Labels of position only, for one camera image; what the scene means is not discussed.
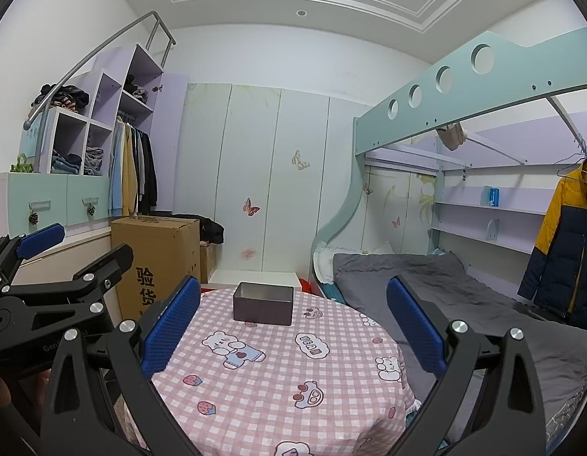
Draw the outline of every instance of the circular hole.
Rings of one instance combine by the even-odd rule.
[[[437,90],[447,94],[453,85],[451,68],[442,66],[437,72]]]
[[[397,116],[397,112],[399,111],[399,103],[397,100],[392,100],[390,105],[388,106],[388,118],[394,120]]]
[[[410,106],[412,108],[418,108],[422,101],[422,89],[418,84],[413,85],[410,89]]]
[[[494,52],[487,44],[478,45],[471,54],[473,69],[479,75],[492,71],[494,67]]]

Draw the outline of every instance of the purple cabinet door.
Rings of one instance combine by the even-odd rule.
[[[173,210],[177,143],[188,81],[187,75],[165,73],[160,81],[162,90],[156,96],[150,142],[158,185],[157,211]]]

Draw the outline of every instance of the red object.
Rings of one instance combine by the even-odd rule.
[[[312,293],[312,291],[310,290],[310,283],[306,280],[303,280],[301,278],[299,279],[299,284],[302,285],[302,291],[304,293]]]

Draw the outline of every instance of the white platform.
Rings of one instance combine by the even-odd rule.
[[[236,288],[241,282],[291,286],[294,291],[302,291],[302,285],[295,272],[229,271],[228,269],[215,269],[207,287]]]

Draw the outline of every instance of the blue can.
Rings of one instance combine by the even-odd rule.
[[[498,207],[499,196],[500,191],[497,188],[490,189],[490,205],[492,205],[492,207]]]

